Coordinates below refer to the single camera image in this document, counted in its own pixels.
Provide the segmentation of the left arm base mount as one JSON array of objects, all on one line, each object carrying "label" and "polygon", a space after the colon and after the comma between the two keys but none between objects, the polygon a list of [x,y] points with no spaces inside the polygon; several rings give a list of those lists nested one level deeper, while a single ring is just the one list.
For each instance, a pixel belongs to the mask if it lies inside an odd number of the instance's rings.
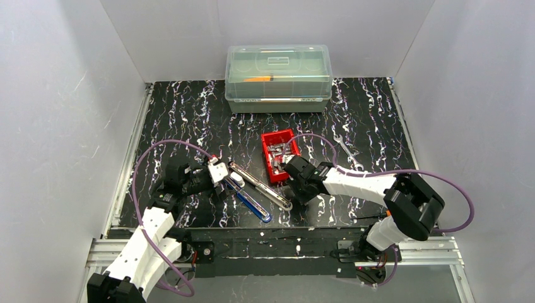
[{"label": "left arm base mount", "polygon": [[212,241],[186,241],[180,249],[181,255],[174,263],[211,264],[215,260],[215,244]]}]

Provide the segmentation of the black silver stapler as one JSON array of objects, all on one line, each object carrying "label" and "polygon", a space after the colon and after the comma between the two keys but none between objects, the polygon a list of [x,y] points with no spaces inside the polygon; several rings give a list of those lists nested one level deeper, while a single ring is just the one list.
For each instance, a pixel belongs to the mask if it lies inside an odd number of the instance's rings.
[{"label": "black silver stapler", "polygon": [[256,190],[258,190],[261,194],[267,197],[272,203],[279,206],[282,210],[292,210],[293,205],[288,199],[277,193],[275,190],[271,189],[265,183],[261,182],[258,178],[247,172],[243,167],[237,165],[233,161],[229,162],[228,166],[233,172],[236,172],[239,176],[242,177],[243,180],[252,184]]}]

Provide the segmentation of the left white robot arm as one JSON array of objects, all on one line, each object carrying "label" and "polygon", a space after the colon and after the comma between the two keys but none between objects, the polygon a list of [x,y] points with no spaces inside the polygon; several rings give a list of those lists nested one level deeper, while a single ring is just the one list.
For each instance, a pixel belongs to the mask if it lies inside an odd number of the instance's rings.
[{"label": "left white robot arm", "polygon": [[187,233],[173,228],[182,200],[201,193],[220,196],[216,187],[229,175],[227,165],[217,158],[166,166],[140,226],[111,265],[88,279],[87,302],[146,302],[184,252]]}]

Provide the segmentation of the blue stapler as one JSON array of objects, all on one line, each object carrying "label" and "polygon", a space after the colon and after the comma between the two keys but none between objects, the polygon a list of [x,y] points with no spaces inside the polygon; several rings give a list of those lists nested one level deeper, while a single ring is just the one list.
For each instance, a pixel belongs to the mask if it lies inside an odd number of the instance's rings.
[{"label": "blue stapler", "polygon": [[238,185],[233,179],[227,177],[224,182],[226,185],[234,190],[237,198],[243,202],[247,208],[262,222],[269,223],[272,219],[270,212],[268,212],[262,205],[260,205],[251,195],[249,195],[242,187]]}]

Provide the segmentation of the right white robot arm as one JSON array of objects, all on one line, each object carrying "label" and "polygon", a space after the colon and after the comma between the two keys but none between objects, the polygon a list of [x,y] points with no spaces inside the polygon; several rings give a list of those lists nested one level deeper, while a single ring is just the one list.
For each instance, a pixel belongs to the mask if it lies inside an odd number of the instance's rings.
[{"label": "right white robot arm", "polygon": [[295,199],[308,203],[320,194],[349,196],[385,207],[389,216],[364,231],[346,253],[378,255],[405,239],[426,241],[442,210],[444,200],[418,174],[395,173],[375,177],[343,171],[333,163],[315,166],[301,156],[285,156],[283,170]]}]

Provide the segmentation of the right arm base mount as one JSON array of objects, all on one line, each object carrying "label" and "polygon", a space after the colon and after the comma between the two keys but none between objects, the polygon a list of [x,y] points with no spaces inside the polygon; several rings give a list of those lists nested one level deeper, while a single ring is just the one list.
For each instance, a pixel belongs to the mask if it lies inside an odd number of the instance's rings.
[{"label": "right arm base mount", "polygon": [[356,241],[338,241],[336,248],[329,252],[329,256],[341,263],[376,262],[376,268],[383,268],[388,261],[388,253],[386,250],[378,250],[367,242],[370,230],[371,227],[368,227]]}]

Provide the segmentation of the red plastic bin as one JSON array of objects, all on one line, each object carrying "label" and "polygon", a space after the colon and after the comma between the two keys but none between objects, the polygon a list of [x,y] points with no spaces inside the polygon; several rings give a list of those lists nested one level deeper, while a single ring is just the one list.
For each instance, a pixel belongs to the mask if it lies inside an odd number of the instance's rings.
[{"label": "red plastic bin", "polygon": [[289,175],[282,168],[284,156],[300,155],[300,151],[294,141],[283,150],[292,137],[294,137],[292,129],[261,134],[262,149],[271,184],[283,182],[289,178]]}]

